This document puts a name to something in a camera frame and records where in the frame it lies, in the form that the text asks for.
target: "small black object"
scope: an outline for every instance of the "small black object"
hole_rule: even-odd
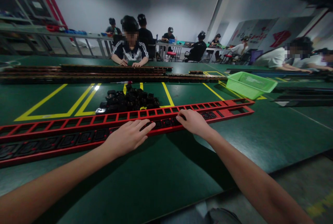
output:
[[[115,90],[109,90],[108,91],[108,96],[109,95],[114,95],[115,96],[116,95],[116,91]]]
[[[108,102],[107,101],[101,102],[100,108],[107,108],[107,107],[108,107]]]

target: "white shirt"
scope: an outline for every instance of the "white shirt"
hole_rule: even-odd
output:
[[[235,52],[236,54],[238,54],[238,55],[241,56],[241,55],[243,55],[247,51],[248,48],[249,48],[249,46],[246,46],[245,50],[243,51],[243,49],[244,49],[244,43],[241,43],[241,44],[236,45],[235,47],[231,48],[230,50],[232,52]]]
[[[322,63],[322,56],[321,55],[315,55],[315,56],[310,56],[309,58],[304,58],[303,60],[301,58],[294,58],[294,62],[292,66],[300,69],[304,68],[309,68],[308,64],[315,64],[315,65],[321,65],[321,66],[326,66],[326,64]]]
[[[282,67],[287,56],[288,52],[284,49],[284,47],[277,48],[271,52],[263,54],[253,65],[265,66],[268,68]]]

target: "table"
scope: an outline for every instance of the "table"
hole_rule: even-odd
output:
[[[166,50],[167,50],[169,47],[178,47],[178,48],[191,49],[191,47],[186,46],[186,45],[183,45],[183,44],[174,44],[174,43],[166,43],[166,42],[157,42],[156,45],[161,46],[161,47],[164,46]],[[208,47],[208,48],[206,49],[206,51],[207,51],[207,50],[213,50],[213,51],[214,51],[213,54],[212,54],[212,56],[211,56],[211,58],[209,59],[209,63],[211,63],[211,62],[212,62],[212,59],[213,59],[213,55],[215,54],[216,51],[224,51],[224,50],[226,50],[226,49],[210,48],[210,47]],[[162,48],[161,57],[163,57],[163,58],[161,58],[161,59],[164,59],[164,56],[165,56],[165,54],[164,54],[164,48]]]
[[[111,65],[111,60],[1,56],[1,61],[22,65]],[[234,65],[149,62],[173,66],[174,73],[202,70],[224,74]],[[258,69],[262,67],[238,66]],[[324,82],[284,82],[279,86],[323,86]],[[89,115],[111,89],[123,85],[68,84],[49,100],[61,84],[0,85],[0,124]],[[142,83],[163,106],[238,98],[220,84]],[[333,148],[333,108],[280,108],[264,94],[251,106],[255,113],[211,126],[264,171],[271,173]],[[39,106],[29,112],[34,105]],[[51,171],[85,152],[0,169],[0,195]],[[212,148],[197,136],[179,131],[148,138],[134,152],[105,166],[81,182],[51,207],[36,223],[144,223],[235,187],[230,174]]]

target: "finger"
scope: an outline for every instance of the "finger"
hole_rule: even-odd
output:
[[[147,135],[154,127],[155,127],[156,123],[153,122],[151,124],[149,124],[147,127],[145,127],[142,131],[140,131],[140,133],[142,135]]]
[[[142,143],[145,142],[145,140],[147,140],[148,136],[144,136],[142,137],[142,139],[135,145],[134,149],[136,149],[138,146],[140,146]]]
[[[144,120],[142,120],[139,124],[136,125],[136,128],[140,130],[140,129],[141,129],[144,125],[146,125],[148,122],[150,122],[149,119],[144,119]]]
[[[143,121],[142,121],[142,120],[135,120],[135,121],[132,123],[132,127],[137,126],[140,122],[143,122]]]

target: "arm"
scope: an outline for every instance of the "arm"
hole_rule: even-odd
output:
[[[182,109],[176,118],[212,146],[239,189],[267,223],[314,224],[276,181],[209,127],[199,113]]]
[[[146,139],[155,123],[127,122],[98,148],[0,197],[1,223],[32,223],[79,182]]]

